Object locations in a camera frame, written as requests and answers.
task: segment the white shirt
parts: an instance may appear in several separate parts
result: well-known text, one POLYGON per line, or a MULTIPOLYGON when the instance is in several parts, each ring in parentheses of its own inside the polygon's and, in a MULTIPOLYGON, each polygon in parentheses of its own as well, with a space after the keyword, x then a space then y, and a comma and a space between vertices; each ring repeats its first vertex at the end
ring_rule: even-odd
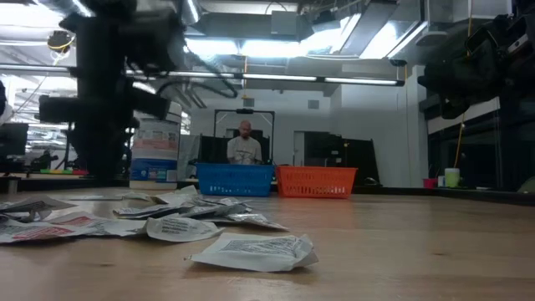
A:
POLYGON ((243 139, 238 136, 228 141, 227 158, 231 163, 251 165, 256 161, 262 161, 262 149, 260 143, 253 138, 243 139))

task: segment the wooden table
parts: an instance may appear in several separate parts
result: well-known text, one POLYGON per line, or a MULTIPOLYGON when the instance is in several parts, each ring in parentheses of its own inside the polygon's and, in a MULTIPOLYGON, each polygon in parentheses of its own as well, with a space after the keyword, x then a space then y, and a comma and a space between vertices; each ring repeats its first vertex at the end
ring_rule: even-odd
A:
MULTIPOLYGON (((291 273, 254 273, 183 259, 215 238, 182 244, 85 238, 2 245, 0 296, 6 301, 535 300, 535 208, 421 196, 258 200, 251 203, 257 212, 294 235, 310 236, 319 263, 291 273)), ((54 214, 83 209, 111 217, 113 208, 145 205, 77 203, 78 208, 54 214)))

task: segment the bald man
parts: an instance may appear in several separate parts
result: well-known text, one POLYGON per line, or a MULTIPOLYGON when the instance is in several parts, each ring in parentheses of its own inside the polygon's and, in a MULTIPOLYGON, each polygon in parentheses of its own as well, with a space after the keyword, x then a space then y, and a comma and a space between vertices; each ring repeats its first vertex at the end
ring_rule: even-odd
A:
POLYGON ((251 122, 240 123, 240 135, 227 144, 227 158, 231 164, 252 165, 262 162, 260 143, 251 137, 251 122))

